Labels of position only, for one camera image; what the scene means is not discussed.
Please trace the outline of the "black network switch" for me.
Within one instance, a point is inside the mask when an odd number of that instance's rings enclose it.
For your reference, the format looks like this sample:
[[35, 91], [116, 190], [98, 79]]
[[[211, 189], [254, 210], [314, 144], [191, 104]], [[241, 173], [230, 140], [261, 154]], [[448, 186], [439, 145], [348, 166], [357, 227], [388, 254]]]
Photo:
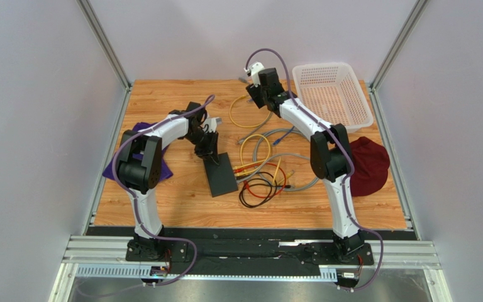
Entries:
[[212, 159], [203, 161], [211, 196], [216, 198], [238, 190], [238, 184], [228, 153], [218, 155], [219, 162]]

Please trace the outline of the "white plastic basket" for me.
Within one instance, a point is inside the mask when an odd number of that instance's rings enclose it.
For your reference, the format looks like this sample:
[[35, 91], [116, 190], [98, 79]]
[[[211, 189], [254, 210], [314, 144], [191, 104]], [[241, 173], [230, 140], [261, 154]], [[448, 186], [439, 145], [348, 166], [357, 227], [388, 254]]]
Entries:
[[292, 75], [301, 102], [320, 118], [341, 123], [349, 133], [372, 126], [373, 114], [349, 64], [298, 65]]

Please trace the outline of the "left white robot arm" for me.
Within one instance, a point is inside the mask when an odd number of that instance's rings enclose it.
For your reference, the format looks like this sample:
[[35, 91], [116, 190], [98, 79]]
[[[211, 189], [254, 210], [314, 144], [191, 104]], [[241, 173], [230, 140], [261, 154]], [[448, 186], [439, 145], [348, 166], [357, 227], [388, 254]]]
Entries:
[[130, 249], [161, 254], [170, 239], [162, 235], [155, 188], [160, 182], [163, 149], [174, 140], [186, 139], [195, 154], [206, 164], [220, 164], [217, 148], [217, 122], [208, 118], [204, 104], [191, 102], [183, 111], [171, 111], [157, 124], [141, 130], [124, 132], [114, 154], [114, 180], [130, 197], [135, 218], [135, 235]]

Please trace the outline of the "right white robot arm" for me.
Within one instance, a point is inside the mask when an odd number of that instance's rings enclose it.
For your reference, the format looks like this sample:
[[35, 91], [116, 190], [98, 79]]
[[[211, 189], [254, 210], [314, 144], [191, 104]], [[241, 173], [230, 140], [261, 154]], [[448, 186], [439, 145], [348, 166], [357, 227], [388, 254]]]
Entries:
[[330, 201], [336, 251], [340, 255], [357, 251], [364, 238], [353, 208], [350, 178], [354, 166], [345, 127], [317, 117], [286, 91], [275, 68], [248, 67], [245, 72], [252, 80], [246, 90], [257, 107], [266, 107], [309, 140], [312, 171], [322, 180]]

